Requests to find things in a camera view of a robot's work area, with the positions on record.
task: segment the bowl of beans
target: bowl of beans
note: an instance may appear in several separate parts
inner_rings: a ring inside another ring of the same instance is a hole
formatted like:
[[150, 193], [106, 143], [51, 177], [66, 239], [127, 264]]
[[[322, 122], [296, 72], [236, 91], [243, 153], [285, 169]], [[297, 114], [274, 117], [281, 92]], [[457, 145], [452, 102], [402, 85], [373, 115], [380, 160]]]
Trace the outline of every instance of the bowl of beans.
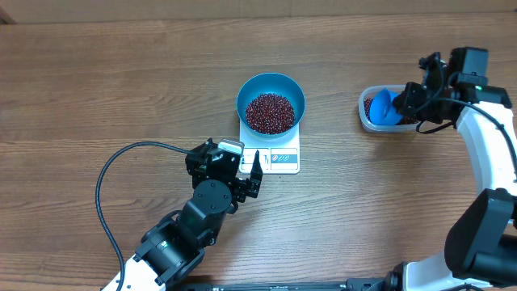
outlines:
[[300, 123], [304, 113], [304, 92], [284, 74], [256, 75], [237, 95], [237, 114], [241, 122], [260, 137], [286, 135]]

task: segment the blue scoop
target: blue scoop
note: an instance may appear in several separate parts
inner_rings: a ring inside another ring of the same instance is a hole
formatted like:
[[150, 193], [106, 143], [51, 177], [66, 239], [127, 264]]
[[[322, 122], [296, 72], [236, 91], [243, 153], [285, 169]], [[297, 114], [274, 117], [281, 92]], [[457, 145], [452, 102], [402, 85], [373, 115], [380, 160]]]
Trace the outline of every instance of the blue scoop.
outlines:
[[402, 115], [392, 105], [398, 93], [382, 89], [373, 98], [370, 107], [370, 121], [375, 125], [395, 125], [402, 120]]

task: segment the wood grain surface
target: wood grain surface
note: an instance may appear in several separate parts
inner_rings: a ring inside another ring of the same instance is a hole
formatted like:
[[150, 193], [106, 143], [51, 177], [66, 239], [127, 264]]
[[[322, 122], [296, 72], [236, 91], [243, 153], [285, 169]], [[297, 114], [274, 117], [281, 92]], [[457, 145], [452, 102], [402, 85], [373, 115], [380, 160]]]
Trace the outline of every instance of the wood grain surface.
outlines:
[[517, 0], [0, 0], [9, 23], [511, 12]]
[[[95, 212], [103, 164], [135, 141], [238, 138], [236, 94], [265, 71], [306, 93], [301, 172], [266, 175], [192, 275], [345, 280], [441, 251], [476, 197], [463, 141], [366, 133], [357, 99], [419, 82], [420, 57], [465, 45], [490, 50], [490, 84], [515, 102], [515, 13], [1, 26], [0, 289], [106, 285], [119, 266]], [[191, 197], [183, 158], [134, 149], [108, 171], [103, 211], [125, 259]]]

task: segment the white kitchen scale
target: white kitchen scale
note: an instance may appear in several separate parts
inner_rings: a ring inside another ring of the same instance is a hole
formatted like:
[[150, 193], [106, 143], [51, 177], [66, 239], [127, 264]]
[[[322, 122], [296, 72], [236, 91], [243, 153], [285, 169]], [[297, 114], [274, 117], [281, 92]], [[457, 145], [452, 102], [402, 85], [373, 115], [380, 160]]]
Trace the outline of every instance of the white kitchen scale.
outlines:
[[300, 125], [297, 124], [282, 137], [269, 139], [253, 133], [240, 122], [240, 141], [244, 153], [239, 171], [249, 174], [255, 152], [260, 153], [260, 166], [264, 174], [297, 174], [300, 171]]

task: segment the red beans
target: red beans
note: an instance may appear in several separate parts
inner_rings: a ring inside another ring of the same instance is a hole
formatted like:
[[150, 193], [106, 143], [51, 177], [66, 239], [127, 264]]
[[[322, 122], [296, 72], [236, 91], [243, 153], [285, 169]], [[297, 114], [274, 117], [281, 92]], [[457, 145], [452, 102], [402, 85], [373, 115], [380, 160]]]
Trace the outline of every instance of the red beans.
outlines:
[[[368, 120], [370, 120], [370, 107], [372, 106], [372, 101], [373, 101], [372, 98], [367, 98], [364, 100], [364, 111], [366, 113], [366, 117], [368, 118]], [[395, 125], [417, 124], [417, 123], [418, 123], [418, 120], [414, 120], [413, 118], [404, 116], [404, 117], [402, 117], [402, 120], [400, 120]]]
[[294, 125], [294, 120], [294, 108], [281, 95], [261, 94], [246, 108], [248, 125], [259, 133], [283, 133]]

